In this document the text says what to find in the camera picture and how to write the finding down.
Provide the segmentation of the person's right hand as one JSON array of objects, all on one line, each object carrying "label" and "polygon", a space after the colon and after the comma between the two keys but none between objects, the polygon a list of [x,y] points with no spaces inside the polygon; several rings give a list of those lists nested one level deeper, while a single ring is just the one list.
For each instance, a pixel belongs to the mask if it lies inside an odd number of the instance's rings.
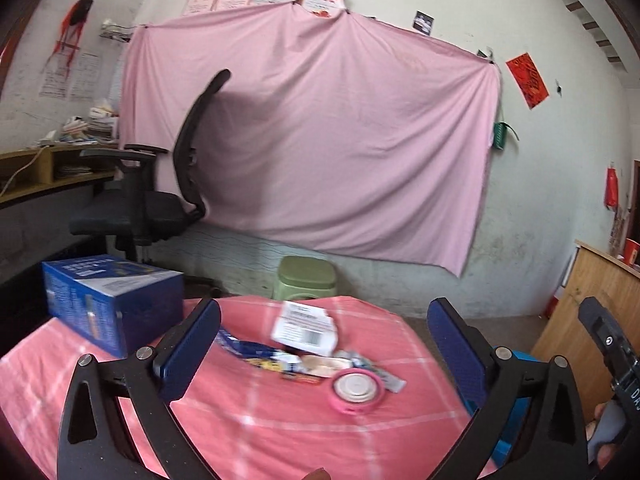
[{"label": "person's right hand", "polygon": [[593,420],[586,426],[588,462],[603,469],[617,450],[616,438],[626,424],[623,410],[613,400],[594,409]]}]

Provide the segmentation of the person's left hand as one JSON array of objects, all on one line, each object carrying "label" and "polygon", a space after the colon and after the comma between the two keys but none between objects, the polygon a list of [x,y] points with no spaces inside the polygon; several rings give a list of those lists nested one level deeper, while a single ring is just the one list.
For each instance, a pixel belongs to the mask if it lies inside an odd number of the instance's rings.
[{"label": "person's left hand", "polygon": [[303,480],[331,480],[331,476],[324,468],[318,468],[306,474]]}]

